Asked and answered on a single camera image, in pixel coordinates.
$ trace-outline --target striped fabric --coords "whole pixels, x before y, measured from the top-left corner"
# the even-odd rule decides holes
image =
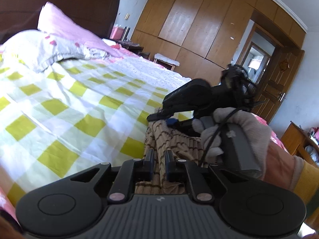
[[[135,193],[139,194],[182,194],[181,183],[170,183],[165,179],[165,154],[172,150],[175,159],[187,159],[198,164],[203,154],[200,138],[189,137],[176,129],[168,128],[165,120],[149,123],[145,138],[144,156],[149,149],[155,153],[154,177],[151,182],[139,182]]]

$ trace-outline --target white glove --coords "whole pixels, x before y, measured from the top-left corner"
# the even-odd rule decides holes
[[[213,112],[213,117],[216,123],[220,123],[224,118],[231,113],[234,108],[219,108]],[[245,132],[251,148],[255,154],[256,161],[260,166],[263,176],[266,171],[266,155],[268,144],[270,142],[270,135],[272,129],[269,126],[261,124],[251,113],[238,111],[227,120],[228,123],[235,123],[241,126]],[[198,119],[192,122],[193,129],[201,134],[202,145],[204,149],[207,147],[212,135],[217,129],[217,125],[204,129],[204,125]],[[221,155],[223,151],[219,148],[221,145],[221,138],[216,136],[213,143],[207,151],[205,160],[211,162],[216,156]]]

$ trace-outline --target white cushion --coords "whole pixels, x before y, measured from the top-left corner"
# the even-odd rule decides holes
[[[107,53],[100,49],[88,49],[83,45],[38,30],[25,30],[8,39],[3,60],[18,61],[35,72],[42,72],[63,59],[104,59]]]
[[[178,62],[178,61],[175,61],[175,60],[173,60],[173,59],[170,59],[170,58],[168,58],[168,57],[166,57],[166,56],[163,56],[163,55],[161,55],[161,54],[155,54],[154,58],[155,58],[155,59],[158,59],[158,60],[161,60],[161,61],[163,61],[163,62],[165,62],[165,63],[169,63],[169,64],[171,64],[171,65],[179,66],[179,62]]]

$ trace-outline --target stool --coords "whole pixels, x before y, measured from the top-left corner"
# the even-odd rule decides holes
[[[174,71],[175,67],[179,66],[178,61],[172,60],[172,59],[165,57],[161,54],[155,54],[154,63],[158,63],[167,69],[170,68],[171,71]]]

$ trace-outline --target gray handle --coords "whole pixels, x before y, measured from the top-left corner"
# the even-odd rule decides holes
[[[211,116],[201,117],[200,121],[205,129],[215,125]],[[241,126],[227,123],[221,129],[220,137],[222,140],[221,149],[224,151],[222,160],[227,168],[253,178],[259,178],[262,175],[261,168],[257,164],[255,154]]]
[[[202,122],[202,124],[204,125],[204,128],[210,128],[212,126],[215,126],[215,121],[213,120],[213,118],[211,116],[204,116],[200,118],[200,121]]]

